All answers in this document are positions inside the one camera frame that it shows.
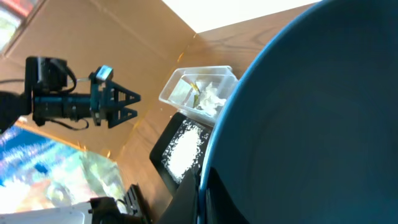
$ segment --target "cardboard wall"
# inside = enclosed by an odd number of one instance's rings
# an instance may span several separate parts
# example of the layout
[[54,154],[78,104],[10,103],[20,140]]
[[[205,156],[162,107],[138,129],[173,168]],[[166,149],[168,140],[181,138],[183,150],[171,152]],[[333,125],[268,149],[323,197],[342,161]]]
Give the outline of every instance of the cardboard wall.
[[[90,122],[84,131],[51,123],[40,130],[100,154],[108,150],[117,154],[134,124],[157,100],[194,35],[161,0],[46,0],[0,58],[0,80],[23,77],[30,55],[64,58],[78,78],[101,65],[113,67],[113,80],[141,95],[142,101],[130,106],[138,110],[138,118],[113,129],[107,129],[106,122],[102,127]],[[89,90],[89,83],[76,88],[80,93]]]

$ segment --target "black tray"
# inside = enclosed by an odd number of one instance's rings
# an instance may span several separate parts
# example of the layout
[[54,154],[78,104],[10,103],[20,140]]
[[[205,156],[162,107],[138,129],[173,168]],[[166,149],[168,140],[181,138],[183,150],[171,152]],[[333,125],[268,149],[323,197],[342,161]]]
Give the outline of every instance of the black tray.
[[167,172],[167,169],[164,167],[162,163],[162,155],[166,150],[167,146],[169,145],[170,141],[173,139],[175,133],[182,128],[182,123],[185,120],[189,120],[189,122],[194,123],[195,126],[198,126],[203,130],[200,137],[203,141],[203,144],[200,146],[200,150],[202,152],[201,156],[199,157],[198,164],[195,165],[193,168],[199,168],[203,164],[203,158],[205,156],[208,140],[210,138],[211,131],[210,129],[204,127],[200,123],[187,118],[185,115],[181,113],[176,113],[173,118],[170,120],[169,124],[163,131],[162,135],[160,136],[159,140],[156,142],[154,148],[150,152],[149,159],[155,166],[155,169],[159,173],[160,177],[162,178],[163,182],[165,183],[166,187],[168,188],[169,192],[174,196],[176,193],[179,184],[173,180],[173,177]]

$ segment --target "clear plastic container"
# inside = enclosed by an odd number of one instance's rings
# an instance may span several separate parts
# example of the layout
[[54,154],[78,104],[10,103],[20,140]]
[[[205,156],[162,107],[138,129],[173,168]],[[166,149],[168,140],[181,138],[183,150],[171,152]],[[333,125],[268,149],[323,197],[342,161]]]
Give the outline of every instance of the clear plastic container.
[[227,100],[235,89],[238,79],[229,66],[179,68],[174,71],[159,96],[159,100],[180,110],[184,115],[209,126],[214,126],[223,106],[215,107],[214,113],[201,108],[200,95],[216,88],[216,97]]

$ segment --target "window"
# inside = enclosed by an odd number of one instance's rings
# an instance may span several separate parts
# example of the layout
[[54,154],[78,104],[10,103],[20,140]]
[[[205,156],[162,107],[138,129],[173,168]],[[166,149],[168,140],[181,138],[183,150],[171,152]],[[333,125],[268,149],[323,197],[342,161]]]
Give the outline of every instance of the window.
[[0,0],[0,50],[11,40],[39,0]]

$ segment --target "blue bowl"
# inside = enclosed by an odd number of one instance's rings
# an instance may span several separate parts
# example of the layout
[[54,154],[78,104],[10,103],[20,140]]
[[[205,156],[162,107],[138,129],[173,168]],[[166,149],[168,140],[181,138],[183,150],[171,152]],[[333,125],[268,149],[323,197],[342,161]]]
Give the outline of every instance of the blue bowl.
[[322,1],[258,55],[210,167],[249,223],[398,223],[398,1]]

